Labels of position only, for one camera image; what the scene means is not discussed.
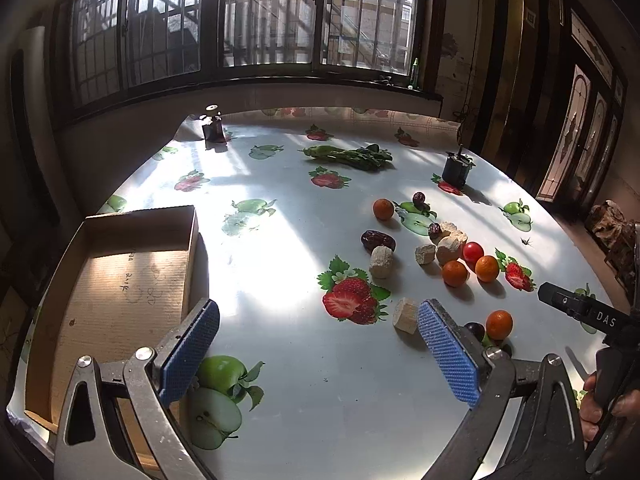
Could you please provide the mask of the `right human hand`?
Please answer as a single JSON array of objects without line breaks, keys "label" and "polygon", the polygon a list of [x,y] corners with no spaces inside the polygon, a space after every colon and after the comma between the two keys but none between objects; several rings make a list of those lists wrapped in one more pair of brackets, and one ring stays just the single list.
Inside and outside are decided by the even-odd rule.
[{"label": "right human hand", "polygon": [[[584,382],[585,396],[579,409],[580,428],[585,443],[591,442],[598,433],[599,422],[603,417],[603,406],[594,397],[597,385],[597,374],[590,374]],[[628,425],[634,426],[639,421],[640,392],[637,389],[626,392],[616,401],[612,408],[614,417],[625,419]]]}]

